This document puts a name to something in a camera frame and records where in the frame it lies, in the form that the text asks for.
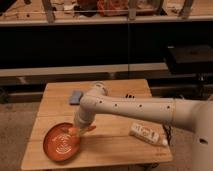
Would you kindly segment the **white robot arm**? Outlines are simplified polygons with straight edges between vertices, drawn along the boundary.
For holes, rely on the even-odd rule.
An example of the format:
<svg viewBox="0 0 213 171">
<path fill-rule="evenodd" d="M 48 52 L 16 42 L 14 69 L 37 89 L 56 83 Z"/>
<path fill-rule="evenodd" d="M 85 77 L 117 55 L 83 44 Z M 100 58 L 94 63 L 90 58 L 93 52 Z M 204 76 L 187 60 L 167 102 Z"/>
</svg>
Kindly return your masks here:
<svg viewBox="0 0 213 171">
<path fill-rule="evenodd" d="M 96 114 L 114 114 L 191 131 L 192 171 L 213 171 L 213 101 L 110 97 L 105 85 L 97 82 L 80 99 L 74 124 L 85 129 Z"/>
</svg>

